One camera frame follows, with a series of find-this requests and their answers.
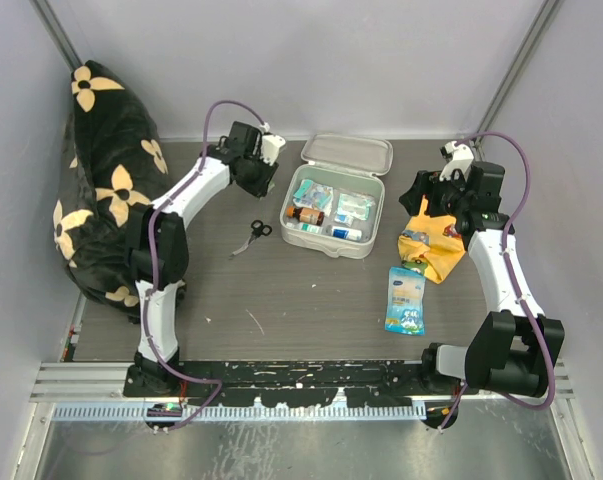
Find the black handled scissors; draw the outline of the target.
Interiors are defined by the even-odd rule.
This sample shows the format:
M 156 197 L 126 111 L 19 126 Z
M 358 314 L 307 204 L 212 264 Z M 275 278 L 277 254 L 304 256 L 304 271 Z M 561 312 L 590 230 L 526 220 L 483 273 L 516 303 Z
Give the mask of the black handled scissors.
M 248 239 L 244 242 L 244 244 L 239 247 L 237 250 L 232 252 L 229 256 L 230 259 L 235 258 L 236 256 L 243 253 L 245 250 L 249 248 L 249 246 L 256 241 L 260 237 L 267 237 L 272 233 L 272 226 L 264 223 L 262 220 L 254 220 L 250 225 L 251 233 Z

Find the green plasters plastic bag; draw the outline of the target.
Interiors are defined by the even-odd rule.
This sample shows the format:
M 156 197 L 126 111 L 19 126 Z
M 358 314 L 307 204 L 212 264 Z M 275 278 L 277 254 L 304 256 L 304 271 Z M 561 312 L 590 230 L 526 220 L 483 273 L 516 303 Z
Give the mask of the green plasters plastic bag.
M 366 221 L 375 205 L 376 200 L 370 195 L 342 192 L 338 198 L 337 214 Z

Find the medical tape roll packet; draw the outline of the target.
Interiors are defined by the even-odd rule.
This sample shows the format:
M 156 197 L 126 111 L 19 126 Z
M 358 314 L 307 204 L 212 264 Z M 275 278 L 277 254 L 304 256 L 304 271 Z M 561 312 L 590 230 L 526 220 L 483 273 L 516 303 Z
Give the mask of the medical tape roll packet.
M 303 179 L 298 189 L 299 188 L 308 190 L 311 193 L 314 201 L 313 209 L 323 210 L 331 205 L 334 194 L 334 190 L 331 186 L 323 185 L 310 179 Z

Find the white bottle green label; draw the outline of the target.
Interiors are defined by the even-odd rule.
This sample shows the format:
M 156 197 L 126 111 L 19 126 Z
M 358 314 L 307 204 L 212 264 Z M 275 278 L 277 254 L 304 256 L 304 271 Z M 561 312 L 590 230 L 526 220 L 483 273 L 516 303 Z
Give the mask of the white bottle green label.
M 307 233 L 312 233 L 312 234 L 321 234 L 322 233 L 322 227 L 318 226 L 318 225 L 312 225 L 312 224 L 308 224 L 308 223 L 292 223 L 292 222 L 288 222 L 286 224 L 286 226 L 288 228 L 294 229 L 294 230 L 298 230 L 298 231 L 302 231 L 302 232 L 307 232 Z

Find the brown medicine bottle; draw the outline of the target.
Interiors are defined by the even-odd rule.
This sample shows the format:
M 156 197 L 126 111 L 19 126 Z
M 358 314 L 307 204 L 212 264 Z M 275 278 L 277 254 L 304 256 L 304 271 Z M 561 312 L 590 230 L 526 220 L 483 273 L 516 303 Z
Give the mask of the brown medicine bottle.
M 325 219 L 325 213 L 323 211 L 308 207 L 289 206 L 285 210 L 285 214 L 288 218 L 293 218 L 301 223 L 307 223 L 316 226 L 321 226 Z

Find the grey medicine kit case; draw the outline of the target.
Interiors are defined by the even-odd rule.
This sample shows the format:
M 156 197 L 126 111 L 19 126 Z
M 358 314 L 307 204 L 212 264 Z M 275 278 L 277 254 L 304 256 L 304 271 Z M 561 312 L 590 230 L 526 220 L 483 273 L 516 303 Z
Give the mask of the grey medicine kit case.
M 374 246 L 380 224 L 385 200 L 385 186 L 381 177 L 391 168 L 392 145 L 386 140 L 333 133 L 316 134 L 304 145 L 301 159 L 304 165 L 294 172 L 279 214 L 283 239 L 291 245 L 317 250 L 331 258 L 365 258 Z M 300 223 L 288 218 L 285 210 L 289 206 L 295 206 L 292 195 L 303 179 L 331 186 L 334 190 L 331 205 L 320 210 L 325 213 L 321 234 L 302 232 L 286 226 L 288 222 Z M 376 200 L 369 219 L 355 219 L 349 227 L 362 231 L 363 237 L 359 242 L 330 235 L 331 226 L 347 227 L 334 222 L 339 194 L 342 192 L 370 195 Z

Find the white gauze packet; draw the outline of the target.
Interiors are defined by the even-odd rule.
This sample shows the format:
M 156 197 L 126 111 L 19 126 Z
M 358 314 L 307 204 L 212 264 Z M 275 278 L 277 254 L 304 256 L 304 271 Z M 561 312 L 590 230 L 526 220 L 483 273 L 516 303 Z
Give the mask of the white gauze packet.
M 294 193 L 292 201 L 296 207 L 312 208 L 314 206 L 311 193 L 308 190 L 302 190 L 301 188 Z

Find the alcohol pads plastic bag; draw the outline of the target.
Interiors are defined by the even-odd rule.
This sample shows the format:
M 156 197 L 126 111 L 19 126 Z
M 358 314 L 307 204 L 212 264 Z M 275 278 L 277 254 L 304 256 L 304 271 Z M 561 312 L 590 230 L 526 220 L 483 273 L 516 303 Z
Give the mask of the alcohol pads plastic bag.
M 337 206 L 336 213 L 334 215 L 334 222 L 351 227 L 355 220 L 355 211 L 352 206 L 348 203 L 340 201 Z

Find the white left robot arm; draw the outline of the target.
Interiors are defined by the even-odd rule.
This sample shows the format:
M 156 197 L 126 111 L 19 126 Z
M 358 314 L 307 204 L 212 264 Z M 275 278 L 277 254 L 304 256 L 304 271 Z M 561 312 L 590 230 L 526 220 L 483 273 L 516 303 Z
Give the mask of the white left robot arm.
M 278 168 L 286 140 L 259 128 L 234 122 L 227 136 L 202 148 L 191 170 L 149 205 L 132 207 L 126 227 L 125 260 L 140 300 L 141 337 L 128 382 L 169 396 L 185 375 L 177 368 L 175 331 L 179 282 L 189 265 L 186 230 L 219 192 L 236 184 L 264 197 Z

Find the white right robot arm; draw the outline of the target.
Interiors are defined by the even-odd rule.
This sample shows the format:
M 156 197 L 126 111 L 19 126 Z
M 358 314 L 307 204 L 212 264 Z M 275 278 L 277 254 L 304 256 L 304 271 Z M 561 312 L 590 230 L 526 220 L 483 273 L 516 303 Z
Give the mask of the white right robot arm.
M 563 324 L 547 317 L 527 286 L 510 216 L 500 212 L 502 166 L 478 162 L 467 171 L 420 170 L 400 204 L 410 214 L 451 216 L 475 264 L 487 315 L 467 347 L 433 343 L 423 353 L 419 379 L 440 394 L 455 379 L 510 399 L 556 393 L 554 368 L 565 338 Z

